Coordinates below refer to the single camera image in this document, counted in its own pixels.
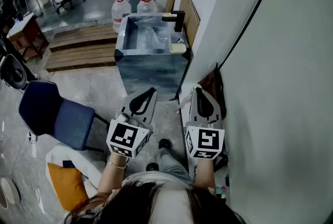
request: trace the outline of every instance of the faucet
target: faucet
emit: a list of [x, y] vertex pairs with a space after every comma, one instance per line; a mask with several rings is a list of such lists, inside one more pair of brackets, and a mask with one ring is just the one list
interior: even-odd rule
[[181, 32], [183, 29], [185, 12], [183, 10], [172, 10], [171, 14], [176, 14], [177, 16], [162, 16], [162, 21], [175, 22], [175, 32]]

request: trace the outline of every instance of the shoe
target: shoe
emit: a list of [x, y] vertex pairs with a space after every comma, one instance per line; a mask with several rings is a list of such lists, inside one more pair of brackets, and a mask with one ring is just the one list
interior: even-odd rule
[[167, 139], [161, 139], [160, 142], [158, 143], [158, 149], [161, 149], [163, 147], [168, 148], [170, 150], [171, 149], [170, 141]]
[[158, 164], [156, 163], [149, 163], [146, 167], [147, 172], [158, 172]]

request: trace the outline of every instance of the concrete floor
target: concrete floor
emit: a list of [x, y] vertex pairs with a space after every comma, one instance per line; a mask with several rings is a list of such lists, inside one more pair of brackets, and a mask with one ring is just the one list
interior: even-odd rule
[[[37, 19], [43, 32], [53, 30], [67, 25], [103, 20], [112, 18], [111, 7], [114, 0], [74, 0], [74, 9], [70, 10], [70, 4], [65, 5], [65, 9], [60, 9], [60, 14], [56, 13], [55, 8], [49, 3], [43, 9], [44, 16]], [[132, 12], [136, 12], [139, 0], [130, 0]], [[35, 0], [29, 0], [30, 10], [36, 9], [40, 12]]]
[[[136, 10], [138, 0], [131, 2]], [[51, 41], [56, 31], [110, 23], [112, 3], [113, 0], [79, 1], [74, 10], [62, 10], [60, 15], [48, 9], [38, 22], [48, 31], [45, 35]], [[48, 73], [45, 66], [49, 55], [47, 48], [42, 60], [30, 59], [27, 66], [33, 73], [39, 73], [42, 80], [55, 82], [63, 97], [94, 108], [107, 120], [115, 117], [126, 96], [117, 67]], [[29, 144], [26, 140], [29, 131], [18, 113], [21, 97], [20, 91], [0, 81], [0, 154], [3, 154], [0, 176], [12, 178], [21, 196], [20, 204], [9, 205], [8, 210], [0, 208], [0, 220], [6, 224], [59, 223], [66, 212], [45, 176], [45, 155], [59, 142], [43, 135], [35, 146]], [[129, 161], [126, 176], [144, 171], [148, 163], [156, 160], [158, 141], [162, 138], [172, 141], [177, 159], [184, 163], [181, 121], [175, 113], [177, 104], [177, 101], [157, 102], [152, 121], [154, 134], [138, 157]], [[106, 137], [105, 124], [95, 119], [87, 144], [105, 149]]]
[[[42, 80], [55, 82], [60, 94], [70, 100], [92, 107], [102, 117], [115, 117], [126, 96], [117, 67], [80, 69], [49, 74], [43, 67], [49, 50], [40, 62], [28, 62], [32, 72], [39, 72]], [[34, 146], [26, 140], [28, 129], [18, 114], [22, 94], [0, 82], [1, 132], [0, 176], [11, 177], [21, 195], [19, 205], [0, 209], [0, 219], [5, 223], [59, 223], [65, 214], [45, 176], [45, 155], [59, 142], [49, 135], [39, 137]], [[126, 176], [142, 172], [148, 163], [156, 160], [158, 142], [162, 138], [172, 141], [178, 159], [184, 162], [185, 152], [180, 116], [175, 113], [176, 101], [157, 102], [153, 117], [154, 134], [135, 160], [130, 160]], [[106, 148], [106, 126], [95, 119], [87, 145]]]

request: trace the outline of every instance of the wooden pallet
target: wooden pallet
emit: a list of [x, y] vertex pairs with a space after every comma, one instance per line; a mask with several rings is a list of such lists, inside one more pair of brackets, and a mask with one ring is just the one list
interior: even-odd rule
[[118, 34], [112, 25], [86, 27], [55, 35], [50, 45], [52, 52], [97, 44], [116, 43]]
[[51, 53], [47, 61], [48, 72], [114, 66], [115, 44], [84, 46]]
[[117, 34], [111, 25], [56, 34], [46, 64], [48, 72], [114, 66]]

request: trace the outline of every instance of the wooden board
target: wooden board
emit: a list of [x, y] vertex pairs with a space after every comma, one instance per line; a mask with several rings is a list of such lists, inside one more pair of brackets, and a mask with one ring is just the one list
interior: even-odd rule
[[175, 3], [175, 0], [168, 0], [166, 2], [165, 12], [171, 12], [173, 10], [174, 3]]
[[52, 52], [46, 64], [48, 72], [114, 66], [115, 44], [99, 44]]
[[192, 47], [199, 28], [200, 17], [194, 7], [192, 0], [181, 0], [179, 10], [183, 10], [185, 12], [184, 27], [188, 44], [190, 47]]
[[55, 35], [50, 50], [52, 52], [83, 46], [116, 43], [118, 34], [112, 25], [86, 27]]

